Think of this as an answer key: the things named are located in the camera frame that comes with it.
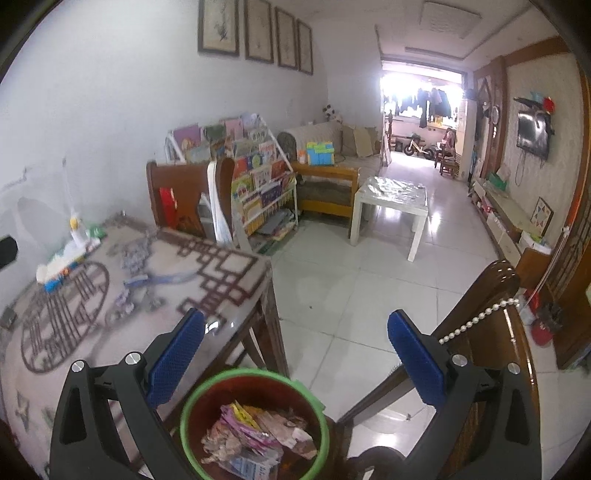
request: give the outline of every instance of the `wallpaper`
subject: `wallpaper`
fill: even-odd
[[[507,76],[509,114],[503,159],[511,170],[507,191],[528,214],[533,213],[538,197],[548,203],[554,217],[545,238],[555,245],[569,212],[581,159],[583,97],[579,70],[574,55],[565,53],[509,67]],[[522,167],[517,167],[523,150],[517,147],[517,115],[524,107],[513,98],[530,98],[532,90],[555,102],[552,127],[556,135],[550,140],[550,155],[542,168],[539,158],[526,155],[521,178]]]

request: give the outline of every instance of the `tv stand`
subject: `tv stand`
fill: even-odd
[[[530,247],[519,247],[521,232],[535,234],[530,217],[515,200],[490,186],[485,179],[476,179],[473,189],[472,203],[499,257],[513,265],[521,280],[521,287],[535,288],[550,264],[551,255]],[[477,206],[484,199],[492,206],[493,212],[487,214]]]

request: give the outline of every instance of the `trash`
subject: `trash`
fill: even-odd
[[[217,462],[245,480],[275,480],[283,447],[307,460],[317,455],[314,440],[305,431],[306,421],[293,411],[242,407],[236,401],[220,410],[220,419],[201,439],[210,454],[202,463]]]

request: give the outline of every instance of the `white table leg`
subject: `white table leg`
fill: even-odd
[[[361,210],[363,209],[363,202],[359,195],[355,195],[355,202],[353,204],[353,218],[351,220],[351,245],[357,245],[359,240],[359,225],[361,223]]]
[[[421,242],[421,236],[425,228],[425,222],[427,221],[427,215],[415,215],[413,222],[413,244],[410,247],[410,253],[408,254],[408,261],[414,262],[414,256],[417,254],[418,245]]]

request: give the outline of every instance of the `silver screw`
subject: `silver screw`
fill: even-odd
[[[521,372],[521,368],[519,368],[519,365],[514,364],[513,362],[507,365],[507,369],[514,375],[518,375],[519,372]]]
[[[72,371],[75,373],[80,372],[84,368],[84,362],[82,360],[77,360],[72,364]]]
[[[452,357],[452,362],[459,367],[465,367],[468,364],[466,357],[459,354],[456,354]]]
[[[132,352],[125,357],[125,363],[128,365],[136,365],[141,358],[142,356],[138,352]]]

